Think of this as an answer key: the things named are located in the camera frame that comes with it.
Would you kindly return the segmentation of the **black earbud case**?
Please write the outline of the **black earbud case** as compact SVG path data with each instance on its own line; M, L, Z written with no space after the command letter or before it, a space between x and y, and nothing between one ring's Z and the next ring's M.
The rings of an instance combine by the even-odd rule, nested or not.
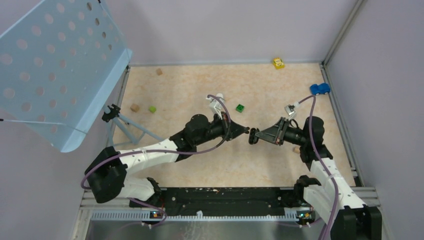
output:
M248 138L248 143L250 145L255 145L255 144L258 143L259 138L256 135L256 133L258 133L258 132L259 132L259 129L258 128L252 128L252 129L250 129L249 138Z

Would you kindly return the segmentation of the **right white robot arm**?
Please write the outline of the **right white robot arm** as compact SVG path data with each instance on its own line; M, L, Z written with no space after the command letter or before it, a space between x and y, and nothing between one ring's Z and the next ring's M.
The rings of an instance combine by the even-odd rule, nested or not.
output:
M325 222L321 239L381 240L383 218L376 206L369 206L341 175L333 155L323 143L324 121L307 117L303 128L293 127L282 117L264 130L253 128L249 144L262 140L277 146L288 142L299 146L300 158L314 175L302 175L294 185L293 200L299 206L308 204Z

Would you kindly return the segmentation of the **white earbud charging case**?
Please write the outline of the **white earbud charging case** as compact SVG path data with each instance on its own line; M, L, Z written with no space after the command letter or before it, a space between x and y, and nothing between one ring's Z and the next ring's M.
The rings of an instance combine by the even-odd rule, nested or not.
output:
M224 95L222 93L217 93L216 97L219 98L222 102L225 101Z

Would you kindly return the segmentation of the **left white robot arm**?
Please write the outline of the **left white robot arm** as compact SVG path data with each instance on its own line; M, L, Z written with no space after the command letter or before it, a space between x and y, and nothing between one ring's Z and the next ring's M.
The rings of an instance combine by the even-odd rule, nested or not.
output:
M199 145L217 138L222 142L231 141L248 134L249 130L232 121L225 112L215 114L212 121L203 114L196 114L181 131L156 144L131 150L104 148L85 170L82 181L88 183L86 188L91 190L98 204L115 198L133 198L154 207L161 198L158 183L151 177L138 179L133 174L199 155Z

